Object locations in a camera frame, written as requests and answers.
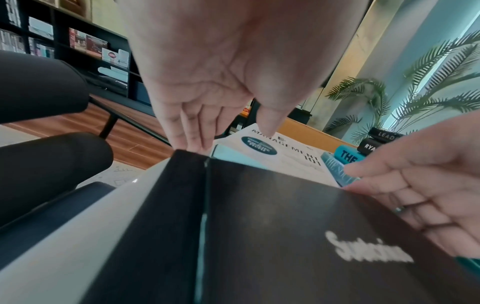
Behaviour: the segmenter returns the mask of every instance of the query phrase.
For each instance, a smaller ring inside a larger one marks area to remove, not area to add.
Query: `rug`
[[[29,140],[37,139],[37,136],[17,131],[6,126],[0,125],[0,147],[17,144]],[[107,170],[84,181],[79,187],[99,181],[109,184],[113,187],[119,187],[129,181],[136,179],[144,170],[113,161],[113,164]]]

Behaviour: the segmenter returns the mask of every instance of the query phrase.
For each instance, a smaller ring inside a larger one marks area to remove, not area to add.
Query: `human palm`
[[[118,0],[158,120],[177,149],[212,145],[256,98],[272,135],[331,73],[367,0]]]
[[[374,196],[453,256],[480,258],[480,111],[381,146],[345,166],[345,189]]]

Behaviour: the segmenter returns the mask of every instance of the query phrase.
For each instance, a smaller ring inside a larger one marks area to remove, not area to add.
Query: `black shelf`
[[[148,96],[143,86],[135,59],[132,56],[130,46],[126,37],[114,33],[101,26],[93,24],[90,20],[62,8],[56,8],[39,0],[17,0],[21,20],[21,28],[9,23],[6,12],[6,0],[0,0],[0,29],[20,35],[24,39],[25,52],[29,53],[28,38],[32,37],[42,41],[46,45],[54,47],[55,58],[65,61],[72,67],[81,71],[89,77],[90,81],[98,77],[101,82],[101,75],[98,68],[114,67],[128,72],[128,88],[125,94],[106,91],[100,86],[91,85],[95,92],[102,92],[102,96],[141,112],[153,115]],[[49,23],[53,26],[53,40],[29,31],[29,17]],[[97,37],[108,42],[108,49],[114,52],[122,49],[130,53],[129,68],[125,69],[101,58],[93,57],[87,53],[70,47],[70,28],[81,31],[88,35]]]

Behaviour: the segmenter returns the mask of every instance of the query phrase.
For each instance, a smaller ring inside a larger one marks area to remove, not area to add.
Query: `metal bar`
[[[118,119],[119,118],[117,115],[110,114],[105,126],[103,127],[103,130],[100,132],[100,138],[106,139],[109,136]]]
[[[153,131],[152,129],[147,128],[146,126],[140,124],[140,123],[139,123],[138,121],[136,121],[135,119],[133,119],[133,118],[131,118],[131,117],[129,117],[129,116],[127,116],[127,115],[125,115],[125,114],[123,114],[123,113],[121,113],[121,112],[119,112],[119,111],[117,111],[117,110],[115,110],[115,109],[107,106],[106,104],[102,103],[101,101],[99,101],[99,100],[97,100],[97,99],[95,99],[95,98],[93,98],[93,97],[90,97],[90,102],[91,102],[92,104],[98,106],[99,108],[101,108],[101,109],[109,112],[111,115],[115,115],[118,119],[121,119],[121,120],[125,121],[126,123],[128,123],[128,124],[136,127],[137,129],[139,129],[139,130],[141,130],[141,131],[149,134],[150,136],[152,136],[152,137],[160,140],[160,141],[163,142],[164,144],[167,144],[167,145],[169,145],[169,146],[172,146],[172,145],[170,144],[169,140],[168,140],[166,137],[164,137],[164,136],[160,135],[159,133]]]

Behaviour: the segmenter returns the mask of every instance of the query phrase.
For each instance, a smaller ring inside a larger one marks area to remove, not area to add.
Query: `blue book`
[[[365,159],[355,148],[341,145],[335,150],[335,158],[342,164],[350,164]]]
[[[328,168],[330,173],[333,175],[333,178],[341,187],[350,185],[359,179],[357,177],[346,175],[344,172],[344,165],[336,160],[331,153],[324,152],[321,155],[321,159],[325,163],[325,166]]]

